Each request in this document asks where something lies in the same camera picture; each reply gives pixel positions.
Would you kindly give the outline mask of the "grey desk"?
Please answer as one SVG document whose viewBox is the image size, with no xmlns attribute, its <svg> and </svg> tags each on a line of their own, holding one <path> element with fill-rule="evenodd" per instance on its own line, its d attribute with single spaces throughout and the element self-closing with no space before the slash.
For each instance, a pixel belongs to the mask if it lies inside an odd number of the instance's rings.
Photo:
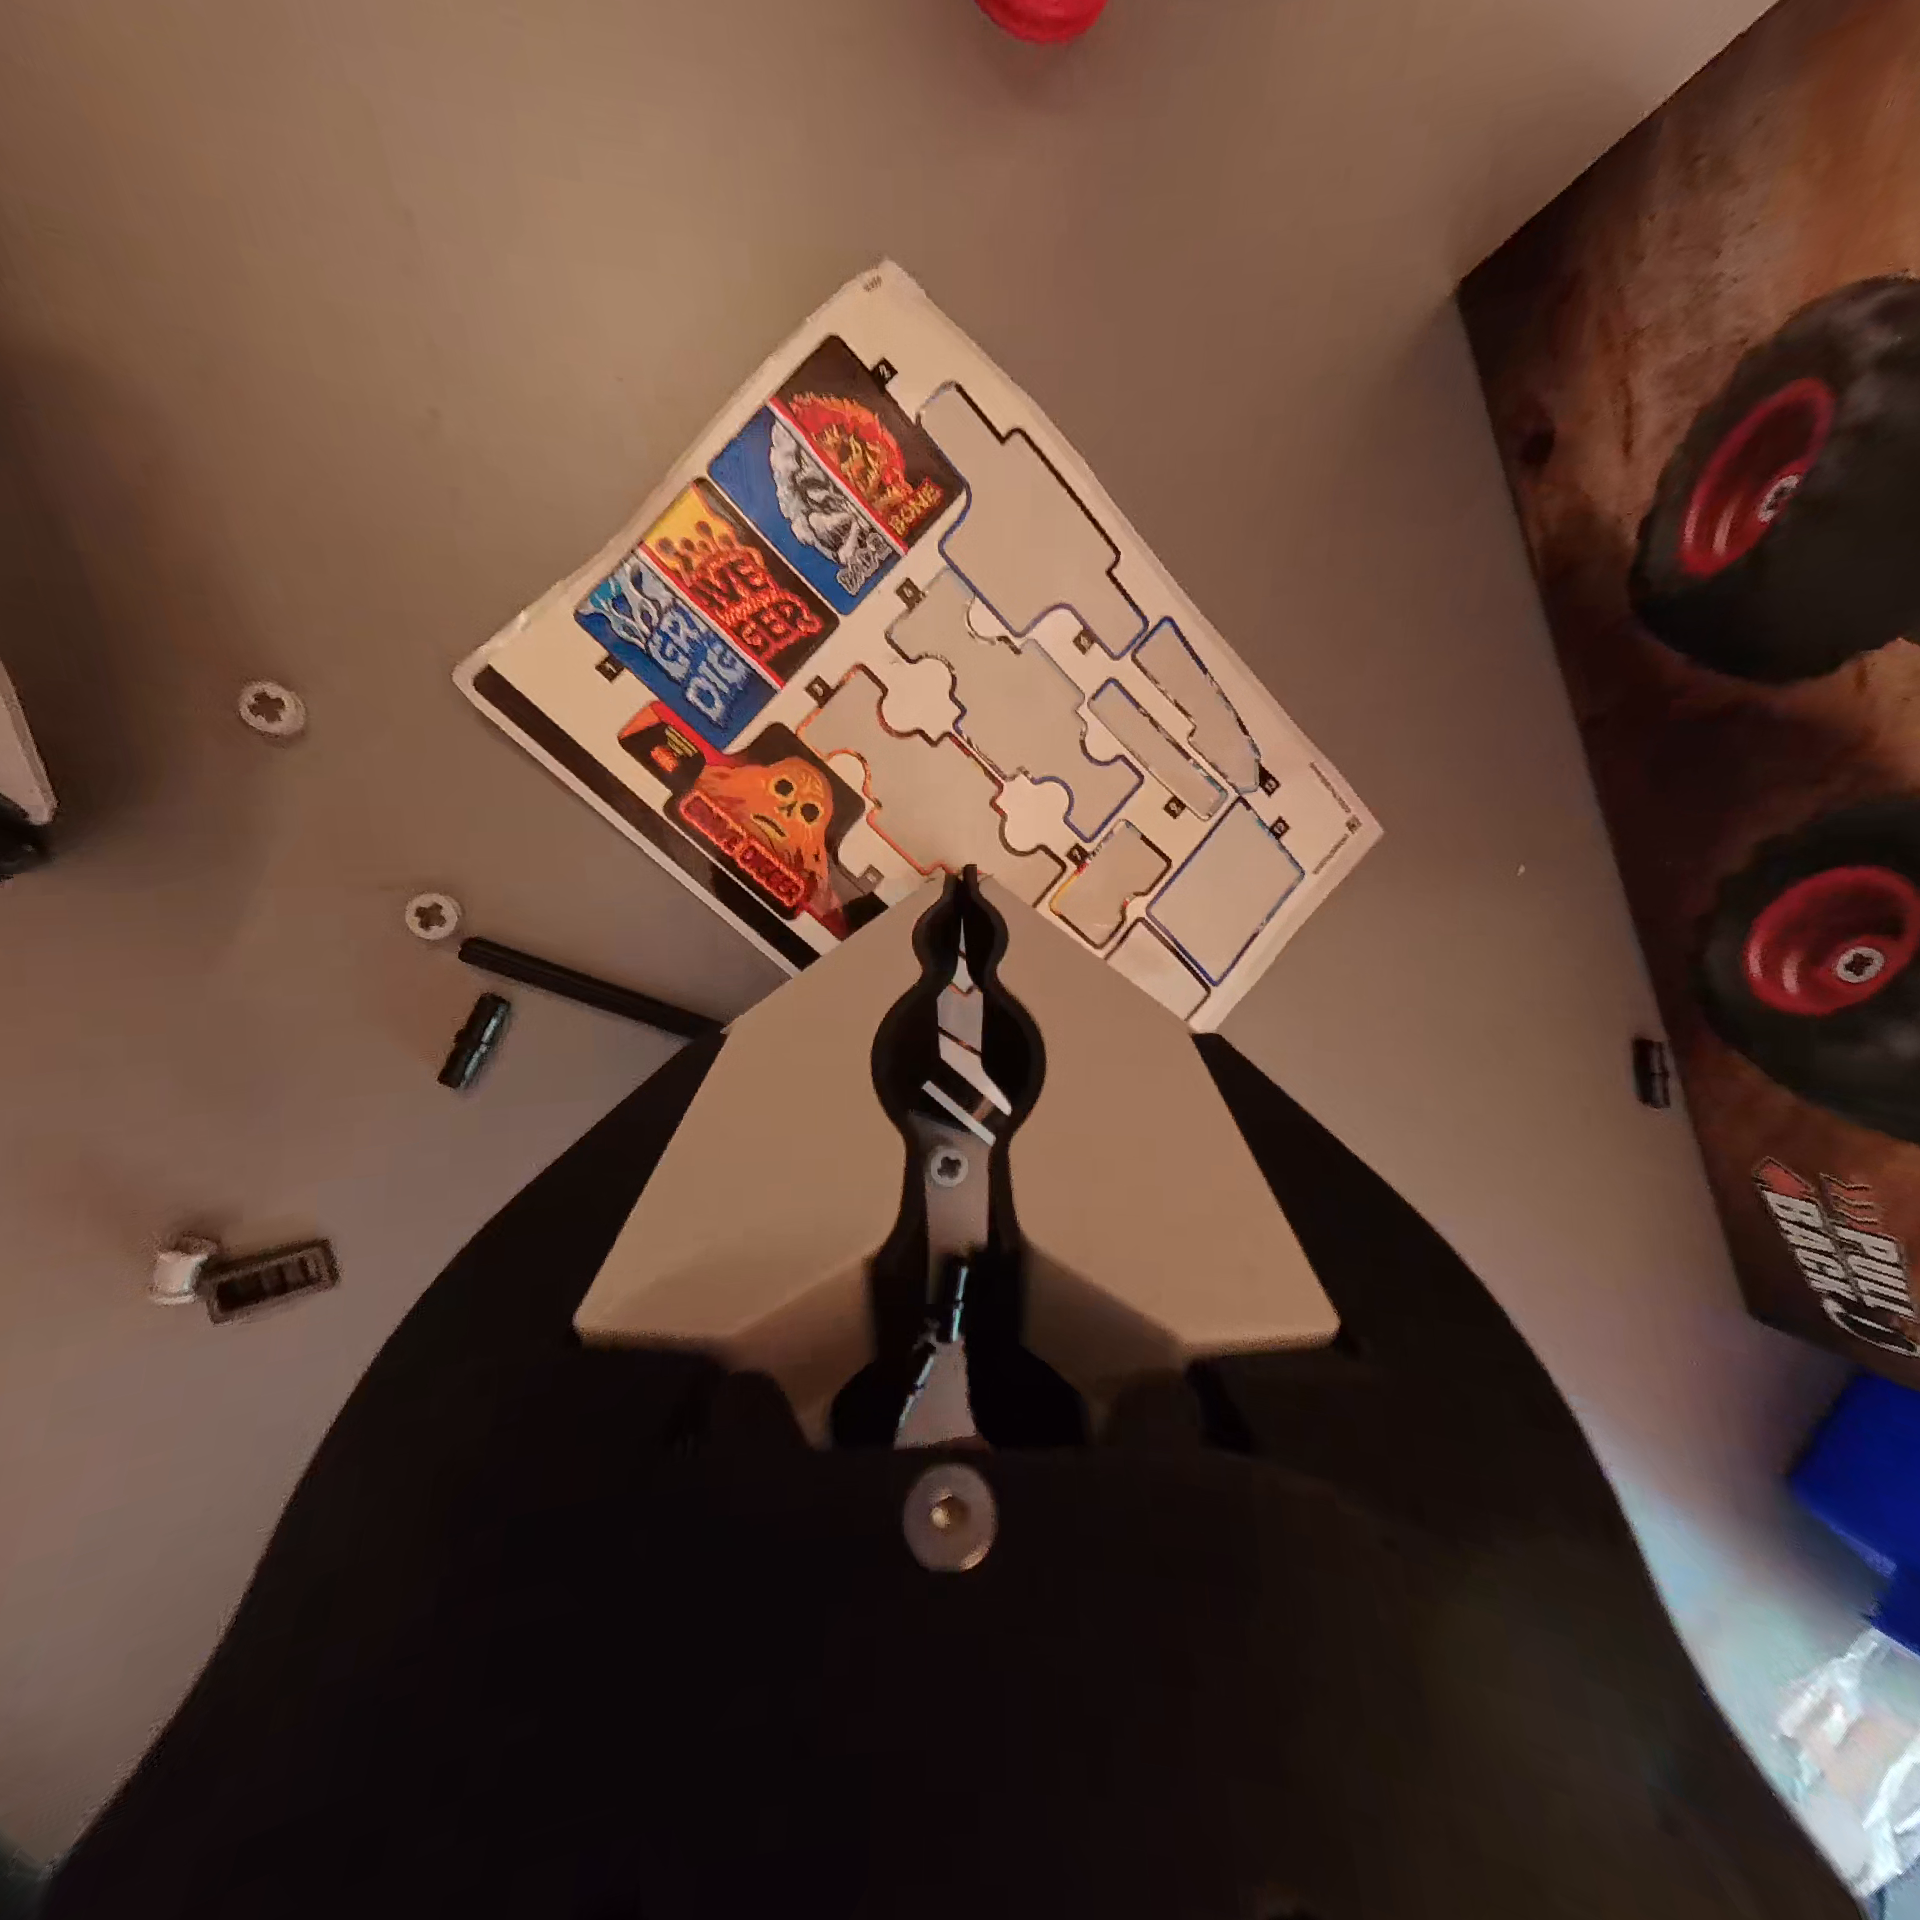
<svg viewBox="0 0 1920 1920">
<path fill-rule="evenodd" d="M 1382 841 L 1233 1046 L 1550 1364 L 1776 1782 L 1865 1572 L 1781 1485 L 1838 1361 L 1750 1321 L 1453 287 L 1761 4 L 4 4 L 4 1835 L 61 1852 L 425 1283 L 666 1055 L 469 928 L 721 1016 L 777 972 L 453 668 L 892 257 L 1082 454 Z M 271 741 L 249 681 L 306 701 Z M 327 1239 L 237 1326 L 164 1241 Z"/>
</svg>

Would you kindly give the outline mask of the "long black toy axle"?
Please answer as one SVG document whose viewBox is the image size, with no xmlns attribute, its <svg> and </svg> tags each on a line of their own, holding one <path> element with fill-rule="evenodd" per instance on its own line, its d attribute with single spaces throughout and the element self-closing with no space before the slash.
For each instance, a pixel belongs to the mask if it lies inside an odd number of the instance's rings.
<svg viewBox="0 0 1920 1920">
<path fill-rule="evenodd" d="M 562 961 L 553 961 L 485 937 L 462 939 L 457 957 L 469 968 L 577 1004 L 622 1022 L 644 1024 L 655 1033 L 677 1039 L 706 1039 L 711 1035 L 721 1035 L 728 1027 L 720 1016 L 693 1012 L 654 995 L 604 980 L 577 972 L 575 966 L 565 966 Z"/>
</svg>

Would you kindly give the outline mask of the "black toy grille slope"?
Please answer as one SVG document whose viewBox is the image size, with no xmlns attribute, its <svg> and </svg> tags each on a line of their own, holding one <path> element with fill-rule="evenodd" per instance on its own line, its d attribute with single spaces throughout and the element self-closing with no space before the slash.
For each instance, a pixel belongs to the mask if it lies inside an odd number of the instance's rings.
<svg viewBox="0 0 1920 1920">
<path fill-rule="evenodd" d="M 300 1239 L 249 1255 L 208 1260 L 194 1297 L 215 1326 L 256 1321 L 269 1311 L 335 1288 L 341 1265 L 329 1239 Z"/>
</svg>

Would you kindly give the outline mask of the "blue plastic bin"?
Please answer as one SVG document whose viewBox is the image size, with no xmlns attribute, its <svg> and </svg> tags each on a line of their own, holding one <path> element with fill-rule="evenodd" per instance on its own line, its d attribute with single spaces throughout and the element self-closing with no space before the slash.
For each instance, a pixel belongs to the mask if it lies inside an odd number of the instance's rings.
<svg viewBox="0 0 1920 1920">
<path fill-rule="evenodd" d="M 1872 1625 L 1918 1651 L 1918 1392 L 1852 1377 L 1785 1476 L 1812 1519 L 1884 1576 Z"/>
</svg>

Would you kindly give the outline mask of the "clear plastic bag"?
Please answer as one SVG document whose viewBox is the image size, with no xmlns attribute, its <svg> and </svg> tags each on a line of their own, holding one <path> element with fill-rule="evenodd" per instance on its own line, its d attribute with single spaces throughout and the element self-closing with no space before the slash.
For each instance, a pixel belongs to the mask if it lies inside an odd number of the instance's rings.
<svg viewBox="0 0 1920 1920">
<path fill-rule="evenodd" d="M 1804 1823 L 1870 1901 L 1918 1857 L 1918 1656 L 1865 1625 L 1798 1678 L 1776 1718 Z"/>
</svg>

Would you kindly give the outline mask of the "sticker sheet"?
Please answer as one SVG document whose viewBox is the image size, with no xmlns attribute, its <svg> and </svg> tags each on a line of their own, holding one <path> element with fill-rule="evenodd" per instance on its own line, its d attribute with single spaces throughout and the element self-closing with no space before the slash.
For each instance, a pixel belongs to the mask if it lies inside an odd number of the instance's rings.
<svg viewBox="0 0 1920 1920">
<path fill-rule="evenodd" d="M 973 869 L 1210 1033 L 1380 838 L 892 260 L 453 681 L 784 975 Z"/>
</svg>

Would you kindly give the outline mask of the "toy truck set box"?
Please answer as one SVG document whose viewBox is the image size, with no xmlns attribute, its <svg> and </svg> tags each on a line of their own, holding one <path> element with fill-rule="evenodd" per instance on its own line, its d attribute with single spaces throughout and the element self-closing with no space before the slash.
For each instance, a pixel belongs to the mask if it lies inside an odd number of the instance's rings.
<svg viewBox="0 0 1920 1920">
<path fill-rule="evenodd" d="M 1455 301 L 1745 1308 L 1914 1384 L 1918 4 L 1773 6 Z"/>
</svg>

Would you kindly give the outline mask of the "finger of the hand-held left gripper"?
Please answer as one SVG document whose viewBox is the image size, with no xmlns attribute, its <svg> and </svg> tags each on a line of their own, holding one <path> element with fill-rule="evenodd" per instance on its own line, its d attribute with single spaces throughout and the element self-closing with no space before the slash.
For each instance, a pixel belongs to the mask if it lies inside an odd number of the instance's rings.
<svg viewBox="0 0 1920 1920">
<path fill-rule="evenodd" d="M 2 662 L 2 797 L 30 823 L 49 824 L 56 816 L 54 783 L 33 741 L 30 718 Z"/>
</svg>

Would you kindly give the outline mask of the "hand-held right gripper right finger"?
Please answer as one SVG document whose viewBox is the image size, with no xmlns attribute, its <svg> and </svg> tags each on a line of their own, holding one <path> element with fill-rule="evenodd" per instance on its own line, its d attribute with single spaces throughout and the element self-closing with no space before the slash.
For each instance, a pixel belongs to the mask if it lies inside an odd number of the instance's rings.
<svg viewBox="0 0 1920 1920">
<path fill-rule="evenodd" d="M 1336 1311 L 1183 1019 L 960 880 L 960 1432 L 1082 1445 L 1196 1361 Z"/>
</svg>

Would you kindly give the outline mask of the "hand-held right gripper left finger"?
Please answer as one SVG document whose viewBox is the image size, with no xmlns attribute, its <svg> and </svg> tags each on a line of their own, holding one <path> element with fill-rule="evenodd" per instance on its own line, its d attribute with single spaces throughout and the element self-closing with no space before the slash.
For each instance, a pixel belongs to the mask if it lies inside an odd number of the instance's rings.
<svg viewBox="0 0 1920 1920">
<path fill-rule="evenodd" d="M 573 1313 L 590 1345 L 695 1353 L 777 1380 L 806 1440 L 874 1353 L 869 1275 L 930 1143 L 969 1155 L 969 1096 L 900 1132 L 879 1019 L 921 980 L 928 880 L 741 1015 Z"/>
</svg>

